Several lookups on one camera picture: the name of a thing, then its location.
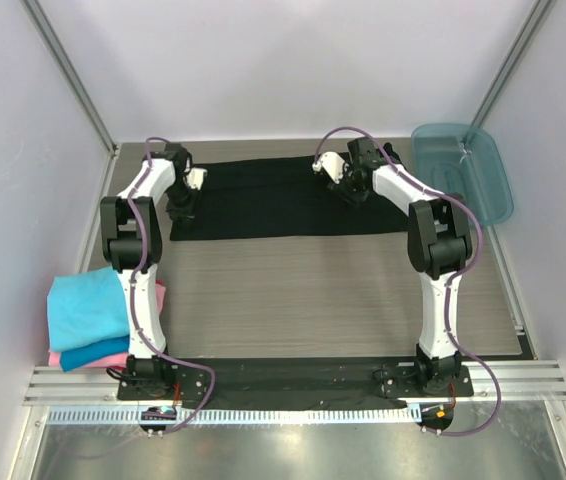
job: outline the black garment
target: black garment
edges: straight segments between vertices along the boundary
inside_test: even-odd
[[[313,157],[197,165],[207,169],[196,218],[174,223],[170,240],[225,240],[294,235],[362,235],[407,230],[407,217],[372,192],[354,207],[312,171]]]

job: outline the plastic bin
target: plastic bin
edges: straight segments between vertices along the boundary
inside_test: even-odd
[[[423,125],[412,134],[412,149],[417,178],[445,193],[463,195],[482,226],[512,215],[501,156],[484,130],[463,124]]]

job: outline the black fabric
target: black fabric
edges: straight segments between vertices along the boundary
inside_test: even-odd
[[[407,230],[407,217],[392,202],[372,192],[363,205],[351,206],[327,189],[327,177],[315,175],[312,162],[296,157],[197,165],[208,174],[196,218],[187,228],[173,224],[170,240]]]

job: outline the folded towel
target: folded towel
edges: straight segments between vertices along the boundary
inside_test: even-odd
[[[83,365],[81,368],[124,367],[126,360],[127,360],[127,352],[117,353],[116,355],[108,355],[107,357],[99,358],[95,362],[91,362],[88,363],[87,365]],[[50,352],[48,365],[50,367],[60,367],[61,354],[56,352]]]
[[[50,349],[65,352],[130,334],[125,295],[111,267],[56,277],[47,296]]]
[[[75,348],[61,353],[61,368],[64,372],[69,372],[75,368],[95,362],[99,358],[127,352],[129,349],[129,335],[101,340],[86,347]]]

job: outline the white wall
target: white wall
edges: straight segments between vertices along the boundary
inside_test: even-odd
[[[76,272],[106,152],[19,2],[0,0],[0,478],[52,278]]]
[[[469,122],[533,0],[42,0],[116,140]]]
[[[566,375],[566,2],[556,3],[486,129],[515,201],[499,233],[541,353]]]

